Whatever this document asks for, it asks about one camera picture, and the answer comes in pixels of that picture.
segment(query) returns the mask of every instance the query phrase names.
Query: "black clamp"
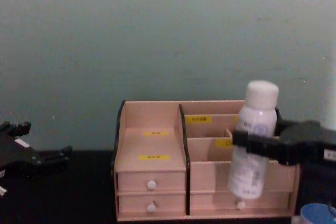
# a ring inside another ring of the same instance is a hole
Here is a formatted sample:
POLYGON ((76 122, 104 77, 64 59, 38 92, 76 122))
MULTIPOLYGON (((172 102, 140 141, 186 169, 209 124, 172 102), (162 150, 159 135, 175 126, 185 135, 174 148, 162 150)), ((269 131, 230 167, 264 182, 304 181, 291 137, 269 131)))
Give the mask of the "black clamp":
POLYGON ((233 144, 247 153, 277 160, 281 165, 305 162, 336 165, 336 132, 321 127, 317 121, 294 122, 278 120, 275 137, 233 133, 233 144))
MULTIPOLYGON (((52 155, 40 155, 18 138, 27 135, 31 126, 29 122, 19 125, 5 122, 0 125, 0 179, 17 176, 39 178, 66 168, 72 147, 67 146, 52 155)), ((0 187, 0 196, 6 194, 6 189, 0 187)))

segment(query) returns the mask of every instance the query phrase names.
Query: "teal wall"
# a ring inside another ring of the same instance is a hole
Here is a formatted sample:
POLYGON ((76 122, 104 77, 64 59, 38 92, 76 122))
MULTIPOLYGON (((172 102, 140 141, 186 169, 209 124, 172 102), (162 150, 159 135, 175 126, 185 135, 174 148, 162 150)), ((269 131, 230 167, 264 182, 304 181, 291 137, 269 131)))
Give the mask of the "teal wall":
POLYGON ((0 119, 39 150, 111 149, 120 102, 243 99, 280 87, 316 119, 335 0, 0 0, 0 119))

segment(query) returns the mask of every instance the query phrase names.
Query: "white drawer knob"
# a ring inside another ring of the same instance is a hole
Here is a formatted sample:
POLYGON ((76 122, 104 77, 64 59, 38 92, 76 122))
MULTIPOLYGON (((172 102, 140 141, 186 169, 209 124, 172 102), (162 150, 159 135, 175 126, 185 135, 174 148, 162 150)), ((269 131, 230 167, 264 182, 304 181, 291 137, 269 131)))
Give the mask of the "white drawer knob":
POLYGON ((155 212, 156 211, 156 206, 155 206, 154 202, 147 206, 147 211, 148 212, 155 212))
POLYGON ((156 189, 156 183, 155 183, 155 181, 153 181, 153 180, 149 181, 147 183, 147 188, 148 188, 148 190, 154 190, 154 189, 156 189))
POLYGON ((237 203, 237 208, 239 209, 239 210, 242 210, 242 209, 245 209, 246 208, 246 204, 245 204, 245 201, 238 201, 238 203, 237 203))

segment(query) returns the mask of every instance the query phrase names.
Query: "bottle label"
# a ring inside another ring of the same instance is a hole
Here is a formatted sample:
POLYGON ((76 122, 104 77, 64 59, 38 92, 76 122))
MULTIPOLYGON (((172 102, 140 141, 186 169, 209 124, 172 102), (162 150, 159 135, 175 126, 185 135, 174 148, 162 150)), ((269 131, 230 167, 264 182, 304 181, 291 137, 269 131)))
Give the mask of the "bottle label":
MULTIPOLYGON (((250 134, 269 136, 268 125, 255 124, 239 119, 236 129, 250 134)), ((229 188, 241 198, 257 198, 264 188, 268 158, 247 154, 243 147, 234 147, 232 166, 229 175, 229 188)))

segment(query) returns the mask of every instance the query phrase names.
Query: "bottle cap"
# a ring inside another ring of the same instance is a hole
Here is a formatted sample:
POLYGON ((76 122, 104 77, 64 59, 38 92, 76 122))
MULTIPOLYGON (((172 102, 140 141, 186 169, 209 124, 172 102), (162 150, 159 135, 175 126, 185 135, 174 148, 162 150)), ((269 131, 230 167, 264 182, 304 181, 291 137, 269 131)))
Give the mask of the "bottle cap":
POLYGON ((251 81, 247 85, 245 106, 259 110, 272 110, 277 106, 279 88, 269 81, 251 81))

